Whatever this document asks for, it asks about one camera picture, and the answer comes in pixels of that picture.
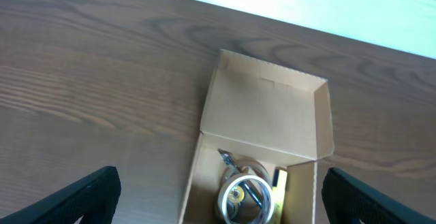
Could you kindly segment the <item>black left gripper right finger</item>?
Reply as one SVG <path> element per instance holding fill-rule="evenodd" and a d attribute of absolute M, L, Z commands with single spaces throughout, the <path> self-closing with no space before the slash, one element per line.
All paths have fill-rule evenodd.
<path fill-rule="evenodd" d="M 324 178 L 322 200 L 331 224 L 435 224 L 337 167 Z"/>

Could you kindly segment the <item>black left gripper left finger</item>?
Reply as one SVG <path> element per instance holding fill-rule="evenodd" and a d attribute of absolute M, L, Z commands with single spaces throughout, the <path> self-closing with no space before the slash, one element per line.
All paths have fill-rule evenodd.
<path fill-rule="evenodd" d="M 3 224 L 111 223 L 121 195 L 114 166 L 105 166 L 1 219 Z"/>

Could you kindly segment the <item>yellow highlighter marker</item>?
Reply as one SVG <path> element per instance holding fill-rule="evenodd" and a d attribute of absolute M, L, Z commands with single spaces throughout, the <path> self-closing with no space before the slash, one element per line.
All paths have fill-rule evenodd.
<path fill-rule="evenodd" d="M 274 212 L 270 224 L 280 224 L 283 213 L 283 203 L 285 199 L 285 189 L 287 184 L 287 171 L 276 168 L 272 180 L 272 196 L 274 200 Z"/>

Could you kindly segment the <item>clear tape roll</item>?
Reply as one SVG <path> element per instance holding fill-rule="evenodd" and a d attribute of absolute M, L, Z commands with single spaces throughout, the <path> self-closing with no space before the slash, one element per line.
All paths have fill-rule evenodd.
<path fill-rule="evenodd" d="M 263 180 L 265 180 L 268 185 L 272 186 L 272 178 L 270 174 L 267 172 L 266 168 L 256 160 L 253 159 L 237 159 L 236 165 L 244 172 L 245 170 L 254 171 L 255 175 L 259 176 Z M 226 180 L 228 180 L 231 176 L 235 175 L 234 170 L 227 166 L 224 169 L 223 174 L 220 179 L 220 185 L 223 185 Z"/>

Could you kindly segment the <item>black pen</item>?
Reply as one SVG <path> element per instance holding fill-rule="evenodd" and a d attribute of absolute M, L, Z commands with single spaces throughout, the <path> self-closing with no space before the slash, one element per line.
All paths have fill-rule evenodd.
<path fill-rule="evenodd" d="M 235 160 L 234 156 L 232 155 L 232 153 L 225 151 L 225 150 L 222 150 L 220 148 L 218 149 L 218 152 L 221 155 L 221 157 L 223 158 L 223 161 L 227 166 L 232 168 L 234 170 L 234 172 L 236 172 L 237 174 L 242 173 L 242 170 L 236 164 L 236 160 Z M 258 207 L 260 207 L 260 208 L 263 207 L 263 203 L 261 201 L 260 194 L 254 189 L 254 186 L 250 182 L 242 181 L 240 183 L 240 186 L 251 196 L 251 198 L 258 205 Z"/>

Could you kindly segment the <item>white tape roll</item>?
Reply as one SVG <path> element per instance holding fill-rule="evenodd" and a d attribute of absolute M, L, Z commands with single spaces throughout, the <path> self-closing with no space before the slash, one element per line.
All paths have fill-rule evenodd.
<path fill-rule="evenodd" d="M 243 201 L 233 200 L 231 198 L 231 192 L 233 192 L 235 187 L 238 187 L 239 185 L 246 185 L 249 183 L 249 181 L 255 181 L 259 184 L 263 197 L 260 212 L 257 217 L 250 222 L 250 224 L 266 224 L 273 217 L 275 204 L 273 201 L 274 197 L 271 187 L 259 176 L 241 173 L 230 177 L 223 184 L 218 195 L 218 210 L 223 220 L 227 224 L 238 224 L 233 220 L 233 218 L 236 218 L 238 214 L 243 212 L 240 208 L 240 205 Z"/>

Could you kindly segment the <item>cardboard box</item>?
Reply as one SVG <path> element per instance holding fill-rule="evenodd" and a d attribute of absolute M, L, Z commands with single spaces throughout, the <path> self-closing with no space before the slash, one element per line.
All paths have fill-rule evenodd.
<path fill-rule="evenodd" d="M 287 170 L 283 223 L 314 223 L 317 162 L 334 152 L 328 82 L 222 50 L 200 121 L 180 223 L 216 223 L 220 150 Z"/>

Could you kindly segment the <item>black yellow correction tape dispenser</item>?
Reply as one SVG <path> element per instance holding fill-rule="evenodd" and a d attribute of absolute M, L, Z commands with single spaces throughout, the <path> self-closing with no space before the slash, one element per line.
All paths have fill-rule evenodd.
<path fill-rule="evenodd" d="M 227 198 L 227 212 L 231 220 L 239 215 L 239 209 L 245 200 L 245 190 L 241 186 L 232 187 Z"/>

